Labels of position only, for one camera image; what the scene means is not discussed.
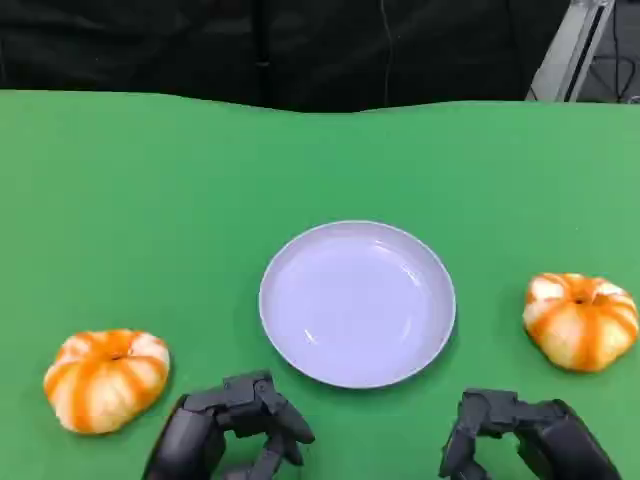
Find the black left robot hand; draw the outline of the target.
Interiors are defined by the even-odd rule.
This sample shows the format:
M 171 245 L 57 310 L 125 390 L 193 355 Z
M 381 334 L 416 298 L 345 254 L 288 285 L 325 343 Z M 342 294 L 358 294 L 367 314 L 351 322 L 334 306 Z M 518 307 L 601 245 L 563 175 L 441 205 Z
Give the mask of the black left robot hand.
M 303 464 L 299 446 L 315 441 L 303 415 L 260 370 L 179 397 L 146 463 L 144 479 L 210 479 L 226 450 L 225 434 L 266 436 L 257 458 L 224 479 L 271 479 L 283 461 Z

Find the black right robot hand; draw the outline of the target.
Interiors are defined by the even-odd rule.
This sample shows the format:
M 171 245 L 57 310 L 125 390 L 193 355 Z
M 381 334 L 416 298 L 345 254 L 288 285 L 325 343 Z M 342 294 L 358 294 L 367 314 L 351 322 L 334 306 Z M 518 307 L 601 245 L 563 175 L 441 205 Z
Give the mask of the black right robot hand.
M 621 474 L 581 417 L 560 399 L 529 403 L 507 390 L 467 389 L 443 447 L 439 476 L 489 479 L 475 460 L 476 440 L 512 434 L 539 479 L 619 479 Z

